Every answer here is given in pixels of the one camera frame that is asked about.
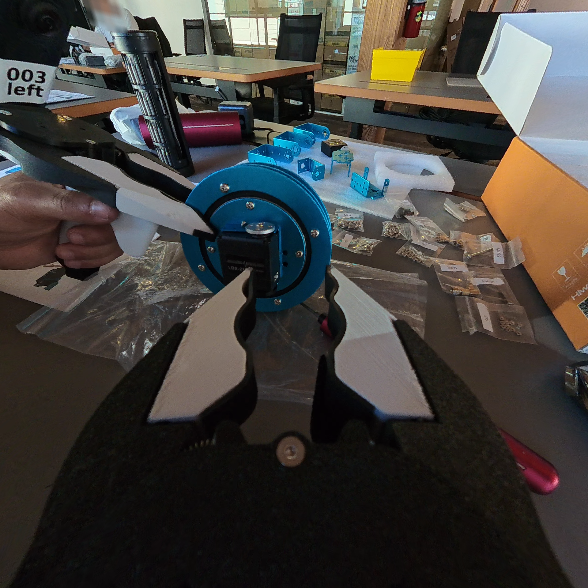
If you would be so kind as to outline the large blue U bracket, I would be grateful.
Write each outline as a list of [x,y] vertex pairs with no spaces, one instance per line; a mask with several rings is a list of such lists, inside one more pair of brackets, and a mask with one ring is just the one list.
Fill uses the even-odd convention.
[[302,139],[302,134],[294,133],[292,131],[284,131],[273,138],[272,144],[290,150],[294,157],[298,157],[302,150],[302,144],[300,143]]
[[311,148],[316,141],[325,141],[330,137],[330,130],[315,123],[303,123],[293,127],[294,139],[303,149]]
[[294,160],[294,155],[288,148],[266,143],[248,151],[247,159],[250,163],[259,162],[272,165],[277,165],[277,163],[290,164]]

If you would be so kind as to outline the group of small screw bags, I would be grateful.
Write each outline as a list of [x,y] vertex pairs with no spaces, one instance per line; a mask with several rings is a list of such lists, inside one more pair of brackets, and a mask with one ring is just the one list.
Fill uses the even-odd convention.
[[384,221],[382,236],[405,240],[397,255],[434,268],[442,291],[455,299],[463,332],[535,344],[530,320],[504,274],[525,260],[519,238],[501,242],[493,233],[446,233],[415,209],[397,210],[408,221]]

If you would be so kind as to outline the yellow plastic bin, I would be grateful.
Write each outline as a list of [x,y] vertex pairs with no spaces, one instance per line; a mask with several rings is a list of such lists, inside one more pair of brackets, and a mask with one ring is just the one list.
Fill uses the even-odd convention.
[[411,83],[424,53],[424,50],[373,49],[371,80]]

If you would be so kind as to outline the blue robot arm turntable base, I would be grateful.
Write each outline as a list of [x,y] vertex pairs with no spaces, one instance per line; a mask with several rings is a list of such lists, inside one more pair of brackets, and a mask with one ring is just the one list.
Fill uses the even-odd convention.
[[268,221],[278,227],[281,276],[276,291],[256,296],[259,312],[275,312],[308,299],[324,280],[331,261],[332,230],[325,205],[313,188],[290,171],[245,163],[202,180],[187,199],[217,230],[215,238],[182,235],[187,262],[202,283],[217,293],[224,283],[217,237],[225,224]]

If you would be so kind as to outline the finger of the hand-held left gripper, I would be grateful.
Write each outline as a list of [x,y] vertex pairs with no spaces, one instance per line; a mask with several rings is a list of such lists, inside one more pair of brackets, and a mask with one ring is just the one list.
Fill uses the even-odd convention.
[[182,233],[214,238],[217,230],[190,206],[177,202],[158,189],[132,179],[120,168],[105,161],[83,156],[63,158],[116,187],[115,203],[121,213],[150,221]]
[[158,159],[151,158],[150,153],[124,153],[123,170],[132,179],[154,187],[180,203],[186,204],[189,195],[195,189],[193,182]]

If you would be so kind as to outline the magenta metal cylinder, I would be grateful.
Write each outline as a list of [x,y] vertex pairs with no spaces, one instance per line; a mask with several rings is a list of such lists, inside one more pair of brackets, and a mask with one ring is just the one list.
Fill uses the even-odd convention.
[[[238,116],[232,113],[195,112],[180,114],[179,117],[187,146],[190,148],[235,145],[242,142]],[[148,147],[154,148],[155,144],[163,145],[167,143],[168,138],[172,140],[172,145],[180,145],[178,134],[168,119],[160,125],[158,121],[140,115],[138,123]]]

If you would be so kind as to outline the grey electronic device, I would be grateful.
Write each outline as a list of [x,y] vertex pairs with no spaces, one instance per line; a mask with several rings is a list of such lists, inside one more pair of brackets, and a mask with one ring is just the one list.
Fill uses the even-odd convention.
[[219,112],[228,112],[238,116],[242,137],[254,134],[254,108],[251,101],[222,101],[218,106]]

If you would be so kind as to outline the white plastic bag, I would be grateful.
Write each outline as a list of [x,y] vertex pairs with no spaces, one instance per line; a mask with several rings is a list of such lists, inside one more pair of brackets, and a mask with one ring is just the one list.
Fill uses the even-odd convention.
[[133,105],[113,109],[109,118],[123,141],[137,146],[139,149],[153,151],[153,148],[146,146],[145,140],[142,137],[138,123],[138,117],[140,115],[142,115],[141,107],[139,105]]

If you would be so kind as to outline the orange-edged grey table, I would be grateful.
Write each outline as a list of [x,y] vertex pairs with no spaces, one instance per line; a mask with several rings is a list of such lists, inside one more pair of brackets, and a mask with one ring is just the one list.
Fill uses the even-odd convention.
[[65,70],[74,70],[74,71],[83,72],[83,73],[91,73],[91,74],[101,75],[101,76],[126,73],[126,69],[124,67],[99,68],[99,67],[80,65],[78,63],[60,63],[59,68],[65,69]]
[[137,104],[134,95],[124,92],[107,91],[98,97],[68,100],[49,104],[47,108],[55,114],[73,118],[86,118],[94,115],[108,115],[117,107],[131,107]]
[[475,162],[500,159],[515,133],[495,123],[500,111],[488,93],[450,86],[447,74],[418,71],[412,82],[371,80],[369,71],[315,83],[315,91],[343,98],[342,115],[349,136],[362,139],[368,126],[426,135],[439,148]]
[[236,83],[259,84],[274,90],[273,98],[253,98],[254,116],[262,121],[303,122],[315,113],[312,73],[319,63],[234,56],[189,55],[165,58],[169,75],[211,78],[215,87],[173,82],[181,95],[238,100]]

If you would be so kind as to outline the wooden column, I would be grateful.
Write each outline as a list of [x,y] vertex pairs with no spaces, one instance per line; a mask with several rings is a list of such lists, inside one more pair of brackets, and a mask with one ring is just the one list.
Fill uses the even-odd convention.
[[357,63],[357,71],[371,69],[372,50],[404,50],[407,39],[401,36],[408,1],[368,1]]

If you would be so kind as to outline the stack of printed papers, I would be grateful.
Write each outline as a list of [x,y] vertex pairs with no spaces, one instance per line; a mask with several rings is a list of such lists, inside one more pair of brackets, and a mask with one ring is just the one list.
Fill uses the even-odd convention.
[[49,92],[47,104],[58,104],[61,102],[71,102],[76,100],[93,99],[94,96],[79,92],[64,91],[61,89],[52,89]]

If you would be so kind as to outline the red fire extinguisher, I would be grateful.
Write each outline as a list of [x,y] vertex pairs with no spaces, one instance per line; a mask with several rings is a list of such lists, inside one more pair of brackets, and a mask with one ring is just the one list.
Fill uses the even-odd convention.
[[427,0],[408,1],[401,34],[403,38],[412,39],[419,36],[426,4]]

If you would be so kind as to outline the person's left hand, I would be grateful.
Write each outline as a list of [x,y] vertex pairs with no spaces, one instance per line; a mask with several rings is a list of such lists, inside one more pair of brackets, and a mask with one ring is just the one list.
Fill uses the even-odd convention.
[[118,211],[23,173],[1,178],[1,269],[24,270],[62,259],[97,268],[123,254],[111,226]]

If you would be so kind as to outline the black servo with silver horn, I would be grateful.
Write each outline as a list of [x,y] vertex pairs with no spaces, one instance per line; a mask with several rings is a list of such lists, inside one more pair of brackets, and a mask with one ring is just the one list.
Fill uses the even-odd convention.
[[278,227],[268,221],[225,224],[217,237],[224,283],[247,268],[255,275],[257,296],[269,296],[281,276],[281,243]]

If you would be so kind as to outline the orange cardboard box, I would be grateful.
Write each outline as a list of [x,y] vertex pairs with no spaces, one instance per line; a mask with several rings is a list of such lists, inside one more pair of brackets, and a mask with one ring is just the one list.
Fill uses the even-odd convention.
[[587,352],[587,12],[505,13],[477,78],[515,131],[482,200]]

